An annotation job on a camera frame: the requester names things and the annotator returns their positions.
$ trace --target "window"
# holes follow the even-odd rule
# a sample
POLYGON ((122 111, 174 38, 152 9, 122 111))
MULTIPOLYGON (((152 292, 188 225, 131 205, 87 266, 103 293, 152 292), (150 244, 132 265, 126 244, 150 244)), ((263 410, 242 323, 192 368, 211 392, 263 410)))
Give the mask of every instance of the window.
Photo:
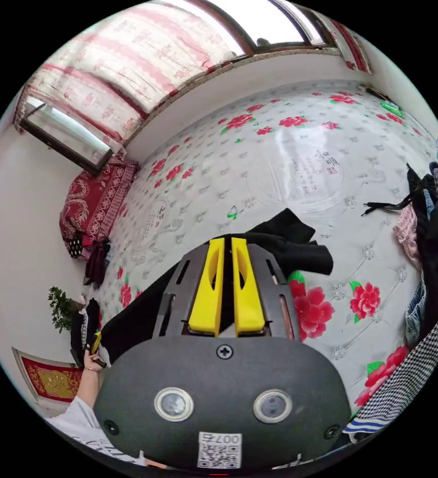
POLYGON ((97 175, 111 158, 111 149, 68 115, 29 97, 20 126, 88 172, 97 175))
POLYGON ((287 0, 164 1, 187 9, 211 24, 237 57, 335 46, 311 10, 287 0))

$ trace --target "black and white checkered coat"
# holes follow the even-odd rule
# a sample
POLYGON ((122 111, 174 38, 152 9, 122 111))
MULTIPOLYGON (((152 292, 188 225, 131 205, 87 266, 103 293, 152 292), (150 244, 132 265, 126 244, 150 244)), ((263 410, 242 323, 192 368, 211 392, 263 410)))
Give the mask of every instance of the black and white checkered coat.
POLYGON ((438 321, 359 410, 344 429, 344 433, 373 433, 392 422, 417 396, 437 363, 438 321))

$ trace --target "pink checkered curtain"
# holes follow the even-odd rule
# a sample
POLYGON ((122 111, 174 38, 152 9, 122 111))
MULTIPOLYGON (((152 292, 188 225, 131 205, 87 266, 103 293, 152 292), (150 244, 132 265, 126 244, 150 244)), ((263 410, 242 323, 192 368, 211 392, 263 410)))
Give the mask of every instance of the pink checkered curtain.
POLYGON ((28 97, 68 114, 122 157, 151 111, 188 80, 233 57, 201 18, 164 2, 117 13, 55 52, 25 85, 28 97))
POLYGON ((342 23, 331 20, 316 11, 314 11, 314 13, 331 33, 347 67, 350 68, 350 70, 363 71, 372 75, 373 73, 367 55, 365 54, 357 35, 342 23))

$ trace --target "jeans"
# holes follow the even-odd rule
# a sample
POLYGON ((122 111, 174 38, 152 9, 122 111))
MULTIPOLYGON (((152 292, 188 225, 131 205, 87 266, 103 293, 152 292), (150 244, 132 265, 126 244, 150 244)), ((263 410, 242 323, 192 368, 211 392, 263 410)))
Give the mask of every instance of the jeans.
POLYGON ((430 216, 432 214, 433 209, 435 208, 435 204, 433 203, 433 199, 431 198, 428 189, 424 189, 423 194, 425 195, 425 203, 427 205, 428 220, 430 220, 430 216))
POLYGON ((420 337, 420 325, 425 313, 426 300, 427 288, 422 270, 420 283, 405 312, 405 341, 411 349, 418 343, 420 337))

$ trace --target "white wall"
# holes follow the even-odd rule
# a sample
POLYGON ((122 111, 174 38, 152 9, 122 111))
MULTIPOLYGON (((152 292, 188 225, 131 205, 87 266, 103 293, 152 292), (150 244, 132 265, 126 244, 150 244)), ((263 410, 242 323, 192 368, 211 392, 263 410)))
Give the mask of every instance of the white wall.
POLYGON ((143 163, 184 128, 248 95, 302 81, 368 81, 369 77, 347 68, 341 56, 317 53, 288 54, 237 63, 237 67, 206 80, 160 112, 126 147, 128 158, 143 163))
POLYGON ((0 139, 0 362, 29 401, 11 347, 73 361, 69 333, 59 334, 52 325, 48 289, 58 286, 73 298, 81 291, 84 264, 71 260, 58 224, 68 188, 80 172, 12 125, 0 139))
POLYGON ((438 120, 417 88, 390 58, 365 38, 359 35, 358 37, 373 71, 369 79, 371 85, 387 94, 404 111, 414 116, 433 138, 436 138, 438 120))

